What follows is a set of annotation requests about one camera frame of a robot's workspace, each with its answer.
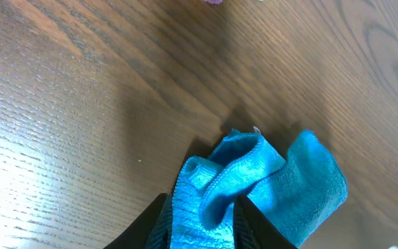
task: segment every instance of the table top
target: table top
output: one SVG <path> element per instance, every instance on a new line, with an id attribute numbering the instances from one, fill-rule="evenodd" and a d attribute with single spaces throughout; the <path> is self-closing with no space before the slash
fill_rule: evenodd
<path id="1" fill-rule="evenodd" d="M 398 1 L 0 1 L 0 247 L 102 248 L 253 125 L 348 180 L 303 248 L 398 246 Z"/>

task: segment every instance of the crumpled blue fabric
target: crumpled blue fabric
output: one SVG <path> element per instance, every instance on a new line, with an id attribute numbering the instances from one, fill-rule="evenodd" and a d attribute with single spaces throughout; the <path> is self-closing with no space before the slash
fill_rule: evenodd
<path id="1" fill-rule="evenodd" d="M 277 230 L 299 247 L 347 198 L 333 155 L 311 131 L 287 160 L 259 133 L 233 130 L 208 158 L 190 157 L 173 193 L 172 248 L 234 248 L 233 206 L 247 194 Z"/>

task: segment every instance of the wooden table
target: wooden table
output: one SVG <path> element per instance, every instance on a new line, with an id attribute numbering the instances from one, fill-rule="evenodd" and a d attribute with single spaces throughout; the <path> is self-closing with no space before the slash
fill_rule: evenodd
<path id="1" fill-rule="evenodd" d="M 0 0 L 0 247 L 102 248 L 252 125 L 348 179 L 305 249 L 398 245 L 398 1 Z"/>

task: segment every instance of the folded fabric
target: folded fabric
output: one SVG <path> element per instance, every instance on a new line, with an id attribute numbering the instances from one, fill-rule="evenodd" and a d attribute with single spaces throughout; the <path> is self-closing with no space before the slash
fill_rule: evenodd
<path id="1" fill-rule="evenodd" d="M 246 194 L 299 247 L 342 204 L 346 180 L 311 131 L 287 160 L 259 133 L 233 130 L 208 158 L 192 156 L 173 194 L 172 248 L 234 248 L 233 201 Z"/>

